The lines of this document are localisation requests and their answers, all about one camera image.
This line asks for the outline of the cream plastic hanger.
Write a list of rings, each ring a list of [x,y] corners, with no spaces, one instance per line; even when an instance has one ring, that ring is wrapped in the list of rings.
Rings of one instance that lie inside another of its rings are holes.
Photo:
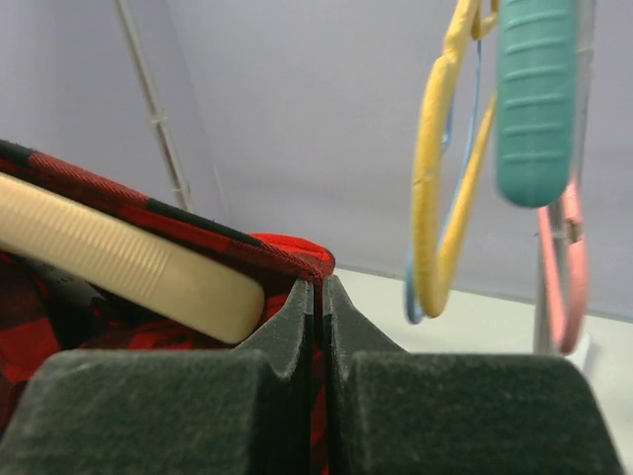
[[[252,278],[7,174],[1,246],[226,343],[246,339],[264,306]]]

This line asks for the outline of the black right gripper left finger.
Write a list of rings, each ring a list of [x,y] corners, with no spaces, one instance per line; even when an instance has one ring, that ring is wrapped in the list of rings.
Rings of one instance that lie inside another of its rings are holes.
[[[34,375],[5,474],[306,474],[313,287],[231,350],[72,350]]]

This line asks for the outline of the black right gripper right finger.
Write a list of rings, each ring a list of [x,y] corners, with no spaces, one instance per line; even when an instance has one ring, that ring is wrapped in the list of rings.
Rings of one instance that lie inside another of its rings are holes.
[[[555,356],[409,353],[322,291],[333,474],[619,474],[582,373]]]

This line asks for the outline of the red black plaid shirt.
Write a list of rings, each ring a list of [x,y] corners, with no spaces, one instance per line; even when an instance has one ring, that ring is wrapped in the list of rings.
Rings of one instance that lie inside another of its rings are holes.
[[[326,473],[334,262],[2,142],[2,472]]]

